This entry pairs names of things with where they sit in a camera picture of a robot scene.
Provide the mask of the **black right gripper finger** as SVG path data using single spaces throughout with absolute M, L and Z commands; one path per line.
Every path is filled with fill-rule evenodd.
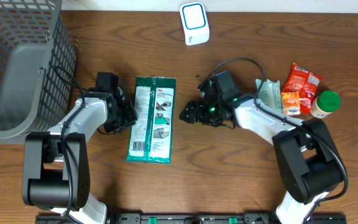
M 183 110 L 186 113 L 195 113 L 198 109 L 198 102 L 197 101 L 189 101 Z
M 193 112 L 182 111 L 179 115 L 179 119 L 190 124 L 195 124 L 195 116 Z

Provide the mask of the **green glove package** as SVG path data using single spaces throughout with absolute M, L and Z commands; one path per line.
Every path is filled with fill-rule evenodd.
M 177 80 L 138 77 L 126 162 L 169 164 L 172 152 L 173 114 Z

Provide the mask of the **teal tissue pack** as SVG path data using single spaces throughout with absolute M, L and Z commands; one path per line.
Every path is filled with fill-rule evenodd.
M 263 83 L 258 92 L 260 98 L 268 107 L 283 113 L 283 103 L 280 91 L 280 81 L 272 82 L 269 79 Z

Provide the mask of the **orange tissue pack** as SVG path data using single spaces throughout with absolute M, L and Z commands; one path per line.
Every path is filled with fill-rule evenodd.
M 300 98 L 298 92 L 283 92 L 283 112 L 286 116 L 300 115 Z

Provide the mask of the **orange snack bag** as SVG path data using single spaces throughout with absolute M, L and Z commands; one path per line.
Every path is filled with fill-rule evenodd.
M 292 63 L 290 75 L 282 91 L 298 92 L 300 111 L 304 114 L 309 114 L 317 87 L 322 80 L 322 76 L 306 70 L 296 63 Z

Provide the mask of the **green lid spice jar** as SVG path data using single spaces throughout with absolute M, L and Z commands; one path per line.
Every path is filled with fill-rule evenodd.
M 332 90 L 322 92 L 311 105 L 310 114 L 315 118 L 325 118 L 327 115 L 339 109 L 341 97 Z

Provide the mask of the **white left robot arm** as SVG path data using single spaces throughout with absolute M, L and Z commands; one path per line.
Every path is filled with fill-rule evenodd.
M 82 94 L 56 125 L 27 135 L 23 202 L 74 223 L 115 223 L 109 207 L 90 192 L 87 143 L 101 126 L 120 133 L 136 119 L 133 104 L 119 91 Z

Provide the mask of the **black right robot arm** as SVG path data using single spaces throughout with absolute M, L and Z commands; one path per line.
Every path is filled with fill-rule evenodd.
M 275 151 L 286 193 L 275 211 L 279 223 L 308 223 L 321 202 L 342 197 L 349 179 L 333 139 L 320 119 L 289 118 L 256 96 L 190 101 L 179 118 L 219 127 L 230 120 L 269 142 Z

